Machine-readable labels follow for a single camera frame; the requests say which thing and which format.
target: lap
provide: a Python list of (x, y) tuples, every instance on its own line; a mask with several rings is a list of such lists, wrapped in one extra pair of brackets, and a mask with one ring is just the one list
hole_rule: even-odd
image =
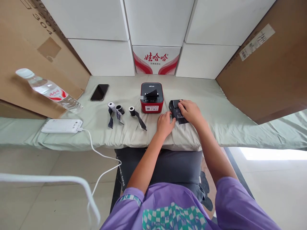
[[(120, 170), (123, 190), (125, 190), (134, 169), (140, 162), (145, 151), (145, 148), (129, 147), (115, 150), (116, 157), (122, 161)], [(201, 161), (201, 151), (170, 151), (162, 149), (157, 159), (150, 184), (167, 182), (181, 185), (198, 185)]]

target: paper roll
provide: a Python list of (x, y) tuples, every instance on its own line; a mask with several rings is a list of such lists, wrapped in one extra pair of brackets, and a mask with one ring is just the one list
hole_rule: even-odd
[(133, 116), (133, 117), (136, 116), (136, 117), (138, 118), (138, 121), (139, 121), (139, 123), (140, 123), (142, 129), (145, 130), (145, 131), (147, 131), (145, 123), (144, 123), (144, 122), (142, 121), (142, 119), (140, 118), (140, 114), (139, 114), (138, 112), (135, 111), (135, 109), (134, 109), (133, 106), (129, 107), (129, 112), (130, 112), (131, 116)]
[(113, 112), (116, 112), (115, 104), (113, 102), (109, 102), (108, 107), (111, 108)]
[(116, 109), (116, 106), (113, 102), (109, 102), (108, 103), (108, 107), (109, 107), (109, 114), (110, 114), (110, 121), (109, 121), (109, 124), (108, 124), (108, 127), (113, 129), (113, 118), (112, 118), (112, 113), (114, 112), (116, 114), (116, 118), (117, 120), (122, 124), (124, 125), (124, 123), (122, 123), (122, 120), (121, 120), (121, 113)]
[(125, 114), (125, 111), (123, 110), (121, 105), (117, 105), (115, 108), (116, 108), (117, 111), (119, 111), (121, 113), (121, 115)]

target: bottle cap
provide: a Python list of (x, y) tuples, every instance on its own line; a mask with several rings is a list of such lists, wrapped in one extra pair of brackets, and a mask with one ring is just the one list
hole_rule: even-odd
[(15, 73), (24, 79), (31, 78), (35, 75), (31, 70), (26, 68), (18, 69)]

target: black shoe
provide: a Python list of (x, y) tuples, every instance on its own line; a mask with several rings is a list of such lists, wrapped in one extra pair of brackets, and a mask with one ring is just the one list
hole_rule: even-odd
[(201, 171), (201, 183), (199, 184), (202, 193), (204, 194), (201, 203), (208, 209), (209, 211), (213, 210), (213, 203), (211, 199), (208, 197), (208, 193), (210, 192), (209, 183), (206, 178), (206, 174)]

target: white tile floor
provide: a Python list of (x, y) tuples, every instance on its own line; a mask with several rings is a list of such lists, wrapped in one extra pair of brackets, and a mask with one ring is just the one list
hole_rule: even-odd
[(240, 148), (229, 149), (255, 200), (281, 229), (306, 229), (307, 160), (246, 160)]
[[(282, 229), (304, 229), (307, 160), (248, 161), (239, 148), (230, 150), (258, 204)], [(98, 151), (115, 157), (112, 149)], [(80, 176), (91, 188), (114, 165), (116, 161), (93, 151), (0, 149), (2, 173)], [(94, 195), (101, 224), (109, 215), (115, 176), (116, 170), (107, 173)], [(86, 205), (85, 192), (77, 184), (0, 183), (0, 229), (89, 229)]]
[[(112, 149), (98, 148), (109, 157)], [(60, 152), (39, 149), (0, 149), (0, 172), (36, 175), (80, 176), (91, 189), (104, 171), (116, 165), (94, 151)], [(101, 225), (109, 215), (116, 170), (101, 178), (94, 194)], [(72, 183), (0, 183), (0, 229), (90, 229), (87, 197), (81, 185)]]

